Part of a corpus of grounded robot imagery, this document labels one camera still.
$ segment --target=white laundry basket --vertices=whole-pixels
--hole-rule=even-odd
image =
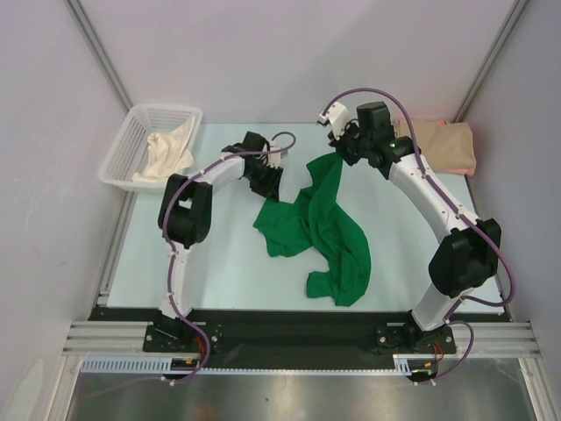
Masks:
[[[153,132],[171,132],[192,115],[195,116],[195,128],[186,148],[189,151],[195,144],[196,133],[201,124],[200,109],[159,104],[140,104],[132,107],[99,170],[99,179],[128,191],[163,191],[166,182],[134,182],[132,175],[142,173],[146,167],[148,135]]]

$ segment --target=table surface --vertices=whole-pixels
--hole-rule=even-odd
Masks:
[[[240,142],[245,132],[271,138],[293,132],[298,142],[281,165],[285,168],[280,199],[292,203],[310,185],[306,164],[325,153],[327,129],[318,125],[202,125],[193,154],[195,168],[214,161],[224,146]],[[279,143],[290,139],[279,138]],[[467,208],[472,208],[464,177],[439,175]],[[110,307],[159,307],[165,293],[169,249],[157,225],[161,194],[138,194],[111,286]],[[292,258],[271,258],[263,236],[252,227],[264,203],[243,179],[213,198],[209,236],[194,252],[184,293],[196,308],[238,310],[405,311],[415,307],[430,285],[428,265],[437,241],[408,198],[365,161],[344,166],[337,195],[339,205],[364,230],[372,256],[366,293],[351,307],[337,307],[332,298],[307,298],[308,273],[327,270],[315,249]],[[473,295],[500,301],[496,281],[488,280]],[[497,313],[466,302],[462,312]]]

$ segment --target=wall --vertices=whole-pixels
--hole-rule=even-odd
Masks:
[[[121,199],[96,171],[124,112],[60,0],[4,2],[0,53],[1,414],[36,358],[44,404],[93,299]]]
[[[475,201],[503,228],[519,278],[513,310],[534,326],[550,378],[561,392],[561,3],[530,2],[526,16],[467,115],[477,174]]]
[[[141,3],[83,0],[134,103],[190,103],[212,123],[295,123],[365,85],[419,118],[452,118],[513,0]]]

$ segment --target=metal frame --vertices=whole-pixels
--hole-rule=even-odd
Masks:
[[[84,10],[80,0],[64,0],[68,10],[75,19],[75,22],[86,40],[92,54],[95,56],[107,81],[113,89],[117,100],[125,111],[128,111],[133,102],[130,99],[123,82],[117,74],[116,69],[111,63],[109,55],[106,53],[101,40],[89,21],[88,15]],[[458,107],[454,121],[460,121],[465,117],[474,98],[480,92],[485,80],[494,63],[498,60],[503,47],[510,38],[516,24],[520,21],[522,14],[526,10],[529,0],[517,0],[509,12],[503,26],[495,38],[489,52],[486,55],[479,71],[474,78],[472,85],[468,89],[462,103]],[[105,265],[99,282],[99,290],[94,306],[103,307],[107,303],[113,275],[117,268],[118,257],[124,243],[124,236],[131,219],[132,210],[136,195],[127,193],[124,196],[121,211],[119,213],[113,238],[107,252]],[[105,372],[111,371],[111,364],[105,364],[115,359],[129,360],[130,362],[159,360],[168,361],[175,357],[189,357],[193,354],[156,354],[143,353],[142,347],[145,340],[146,327],[149,322],[74,322],[70,328],[67,342],[64,346],[63,361],[60,370],[60,377],[55,385],[50,411],[45,417],[46,421],[65,419],[71,404],[75,384],[78,374],[84,361],[91,367],[102,367]],[[476,340],[472,352],[468,358],[517,358],[520,361],[524,374],[529,395],[534,405],[534,410],[538,420],[561,419],[561,413],[556,405],[555,399],[551,395],[551,388],[547,375],[543,367],[543,360],[534,337],[534,333],[529,323],[475,323],[472,324]],[[468,332],[462,326],[453,326],[453,334],[456,340],[458,353],[447,356],[447,358],[458,358],[469,341]],[[396,370],[399,375],[406,374],[408,371],[407,359],[422,358],[423,355],[396,354],[394,356]],[[138,373],[143,364],[132,364],[129,372]],[[302,371],[281,371],[278,370],[216,370],[204,369],[203,374],[310,374]],[[323,370],[311,374],[317,375],[348,375],[348,372],[333,372]],[[380,375],[379,370],[363,370],[364,375]]]

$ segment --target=green fabric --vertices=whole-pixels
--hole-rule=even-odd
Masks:
[[[307,295],[332,296],[336,305],[349,306],[364,295],[371,262],[365,234],[336,203],[343,160],[330,153],[306,167],[312,185],[300,190],[294,203],[267,200],[253,226],[265,236],[272,257],[315,247],[330,271],[309,274]]]

